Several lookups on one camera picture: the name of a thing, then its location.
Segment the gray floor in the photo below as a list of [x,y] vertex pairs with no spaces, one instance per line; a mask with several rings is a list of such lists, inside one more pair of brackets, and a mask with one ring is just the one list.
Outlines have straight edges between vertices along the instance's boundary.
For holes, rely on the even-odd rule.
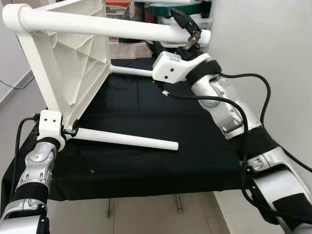
[[48,202],[53,234],[228,234],[213,193],[115,198],[106,218],[106,199]]

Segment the green object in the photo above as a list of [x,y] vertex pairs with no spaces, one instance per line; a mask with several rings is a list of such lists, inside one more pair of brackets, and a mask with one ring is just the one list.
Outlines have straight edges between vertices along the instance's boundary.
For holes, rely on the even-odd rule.
[[194,15],[202,12],[202,5],[199,1],[194,1],[191,4],[152,3],[148,9],[148,12],[154,16],[168,18],[171,17],[171,7],[181,10],[187,15]]

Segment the black tablecloth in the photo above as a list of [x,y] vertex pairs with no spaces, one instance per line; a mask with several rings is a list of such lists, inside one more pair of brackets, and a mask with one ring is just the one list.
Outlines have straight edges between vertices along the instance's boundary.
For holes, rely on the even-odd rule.
[[[114,65],[152,69],[152,58],[115,60]],[[181,82],[168,85],[192,94]],[[240,166],[210,114],[196,100],[165,97],[148,77],[111,75],[79,120],[80,127],[179,142],[177,152],[69,140],[58,154],[50,199],[77,200],[147,196],[240,187]],[[36,128],[19,154],[35,142]],[[12,164],[2,180],[2,204],[11,185]]]

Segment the chair leg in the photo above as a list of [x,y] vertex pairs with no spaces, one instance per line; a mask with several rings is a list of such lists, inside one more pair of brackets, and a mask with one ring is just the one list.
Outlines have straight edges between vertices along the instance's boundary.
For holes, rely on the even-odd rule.
[[109,218],[109,210],[110,210],[110,207],[111,207],[111,199],[107,199],[106,201],[106,210],[105,210],[105,213],[106,213],[106,217]]
[[177,203],[177,211],[179,213],[183,213],[183,208],[182,208],[180,194],[176,194],[176,203]]

